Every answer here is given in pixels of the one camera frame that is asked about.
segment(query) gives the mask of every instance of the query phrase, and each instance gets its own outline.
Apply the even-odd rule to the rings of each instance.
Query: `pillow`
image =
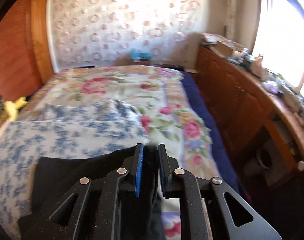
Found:
[[[114,121],[122,115],[112,99],[105,99],[91,106],[60,106],[47,104],[44,109],[44,119],[56,119],[65,122]]]
[[[135,122],[137,125],[141,126],[141,119],[140,117],[142,114],[140,111],[135,107],[128,103],[125,103],[124,101],[116,100],[117,103],[117,109],[119,110],[119,113],[126,118],[127,120],[130,120],[132,122]]]
[[[4,230],[17,236],[18,219],[30,213],[33,177],[29,173],[41,156],[94,158],[137,143],[149,143],[147,134],[123,117],[107,122],[10,122],[0,139],[0,210],[6,210],[0,212],[0,221]]]

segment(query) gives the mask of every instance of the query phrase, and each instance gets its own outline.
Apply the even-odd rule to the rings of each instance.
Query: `navy blue blanket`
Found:
[[[227,152],[224,148],[221,135],[215,124],[213,117],[208,112],[204,101],[200,95],[199,89],[187,72],[182,72],[184,79],[182,84],[187,94],[191,108],[203,119],[205,126],[211,129],[210,135],[213,141],[212,144],[212,156],[218,167],[219,173],[222,179],[230,185],[238,194],[246,199],[243,186],[241,185],[239,178],[237,177],[235,170],[227,156]]]

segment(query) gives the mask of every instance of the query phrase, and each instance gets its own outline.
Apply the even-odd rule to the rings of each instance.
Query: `metal screw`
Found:
[[[174,170],[174,172],[175,172],[175,174],[182,175],[182,174],[184,174],[185,171],[184,171],[184,169],[177,168]]]
[[[90,182],[90,179],[87,178],[87,177],[84,177],[84,178],[80,179],[79,182],[80,182],[82,185],[85,185],[85,184],[88,184],[88,183]]]
[[[299,161],[298,162],[298,170],[299,171],[304,171],[304,161]]]
[[[216,184],[216,185],[220,185],[220,184],[223,182],[223,180],[222,180],[221,178],[219,178],[219,177],[214,177],[214,178],[212,179],[212,182],[213,182],[214,184]]]
[[[117,170],[117,173],[118,174],[125,174],[127,172],[127,170],[125,169],[125,168],[119,168],[118,170]]]

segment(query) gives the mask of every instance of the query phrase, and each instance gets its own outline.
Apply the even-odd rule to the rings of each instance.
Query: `wooden cabinet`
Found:
[[[230,121],[242,97],[239,81],[215,60],[199,60],[201,95],[219,127]]]
[[[200,47],[197,70],[201,94],[233,157],[260,129],[265,111],[242,75],[210,50]]]
[[[262,126],[263,114],[257,98],[245,91],[237,111],[223,131],[229,152],[235,154],[247,145]]]
[[[201,95],[234,166],[241,171],[243,164],[272,139],[286,166],[284,174],[295,174],[298,161],[304,160],[304,128],[284,101],[264,90],[257,77],[209,49],[199,47],[196,67]],[[285,129],[278,123],[288,130],[290,139],[284,138]],[[275,185],[288,179],[286,175]]]

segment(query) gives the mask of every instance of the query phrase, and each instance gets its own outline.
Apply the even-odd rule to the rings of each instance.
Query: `teal object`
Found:
[[[140,53],[136,49],[131,50],[130,58],[135,62],[140,62],[142,59],[151,60],[152,55],[150,53]]]

